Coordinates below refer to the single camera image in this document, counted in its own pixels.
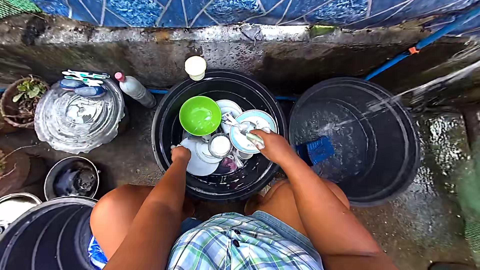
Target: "blue tiled wall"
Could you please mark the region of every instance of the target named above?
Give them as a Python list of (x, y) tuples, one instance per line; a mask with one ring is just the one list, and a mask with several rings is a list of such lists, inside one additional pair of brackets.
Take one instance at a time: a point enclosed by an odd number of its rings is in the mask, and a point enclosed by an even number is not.
[[(436, 18), (441, 27), (480, 0), (33, 0), (47, 13), (104, 26), (203, 27), (238, 22), (350, 29)], [(480, 18), (455, 34), (480, 33)]]

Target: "wet floor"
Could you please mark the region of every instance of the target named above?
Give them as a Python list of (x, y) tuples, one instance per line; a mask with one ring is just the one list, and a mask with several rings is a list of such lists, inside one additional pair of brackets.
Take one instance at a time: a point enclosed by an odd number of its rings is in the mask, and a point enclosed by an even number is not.
[[(162, 176), (151, 147), (150, 128), (155, 111), (129, 98), (126, 104), (130, 112), (127, 130), (112, 142), (80, 155), (102, 171), (97, 198), (121, 184), (153, 185)], [(473, 264), (455, 193), (454, 168), (469, 155), (463, 119), (452, 113), (422, 115), (417, 123), (423, 160), (411, 186), (385, 205), (353, 211), (399, 269), (426, 270), (431, 261)], [(0, 147), (35, 144), (38, 146), (26, 151), (43, 157), (49, 168), (60, 159), (73, 156), (39, 142), (33, 130), (0, 136)], [(196, 214), (206, 219), (223, 211), (242, 212), (243, 204), (197, 201)]]
[(433, 261), (472, 264), (456, 199), (456, 172), (469, 157), (460, 114), (416, 118), (423, 158), (407, 191), (389, 203), (353, 209), (399, 269)]

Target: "black plastic basin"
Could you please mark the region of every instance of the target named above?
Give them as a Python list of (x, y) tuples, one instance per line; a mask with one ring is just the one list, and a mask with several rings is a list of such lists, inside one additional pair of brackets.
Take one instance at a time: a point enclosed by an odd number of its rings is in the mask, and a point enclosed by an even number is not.
[[(229, 99), (245, 110), (264, 110), (272, 115), (278, 133), (287, 135), (285, 116), (272, 93), (254, 79), (231, 70), (209, 70), (205, 79), (186, 79), (173, 86), (160, 102), (152, 124), (152, 145), (155, 159), (162, 170), (171, 163), (170, 146), (182, 140), (183, 128), (179, 121), (182, 104), (194, 96), (213, 100)], [(256, 154), (245, 166), (230, 173), (195, 176), (187, 173), (187, 191), (210, 200), (240, 200), (259, 191), (272, 179), (279, 166), (262, 154)]]
[(411, 116), (376, 84), (344, 77), (308, 89), (291, 112), (290, 143), (321, 135), (329, 138), (335, 153), (313, 169), (337, 183), (354, 206), (382, 204), (415, 177), (420, 147)]
[(0, 234), (0, 269), (94, 270), (87, 248), (95, 202), (69, 196), (25, 212)]

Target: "green bowl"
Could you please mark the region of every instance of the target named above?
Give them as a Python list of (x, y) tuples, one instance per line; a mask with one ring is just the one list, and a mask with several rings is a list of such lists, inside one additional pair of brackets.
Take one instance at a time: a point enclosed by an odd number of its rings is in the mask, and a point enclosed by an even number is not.
[(222, 120), (217, 103), (208, 97), (189, 98), (180, 108), (180, 123), (190, 134), (205, 136), (215, 131)]

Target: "dish soap bottle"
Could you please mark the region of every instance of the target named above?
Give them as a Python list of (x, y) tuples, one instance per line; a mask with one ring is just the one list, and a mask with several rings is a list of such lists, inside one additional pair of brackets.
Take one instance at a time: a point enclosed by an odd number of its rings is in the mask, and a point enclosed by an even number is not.
[(134, 98), (147, 108), (153, 108), (156, 104), (155, 97), (134, 77), (125, 76), (121, 72), (115, 73), (115, 79), (120, 82), (120, 89)]

